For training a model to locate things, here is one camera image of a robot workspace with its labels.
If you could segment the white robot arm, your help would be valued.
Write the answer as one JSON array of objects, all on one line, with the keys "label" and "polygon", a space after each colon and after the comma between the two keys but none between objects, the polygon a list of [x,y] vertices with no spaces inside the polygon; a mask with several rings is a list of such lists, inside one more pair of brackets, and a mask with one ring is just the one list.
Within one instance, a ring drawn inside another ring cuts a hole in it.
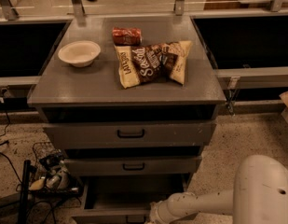
[{"label": "white robot arm", "polygon": [[147,224],[172,224],[197,213],[228,215],[233,224],[288,224],[288,170],[268,156],[249,156],[232,189],[200,196],[173,193],[151,204]]}]

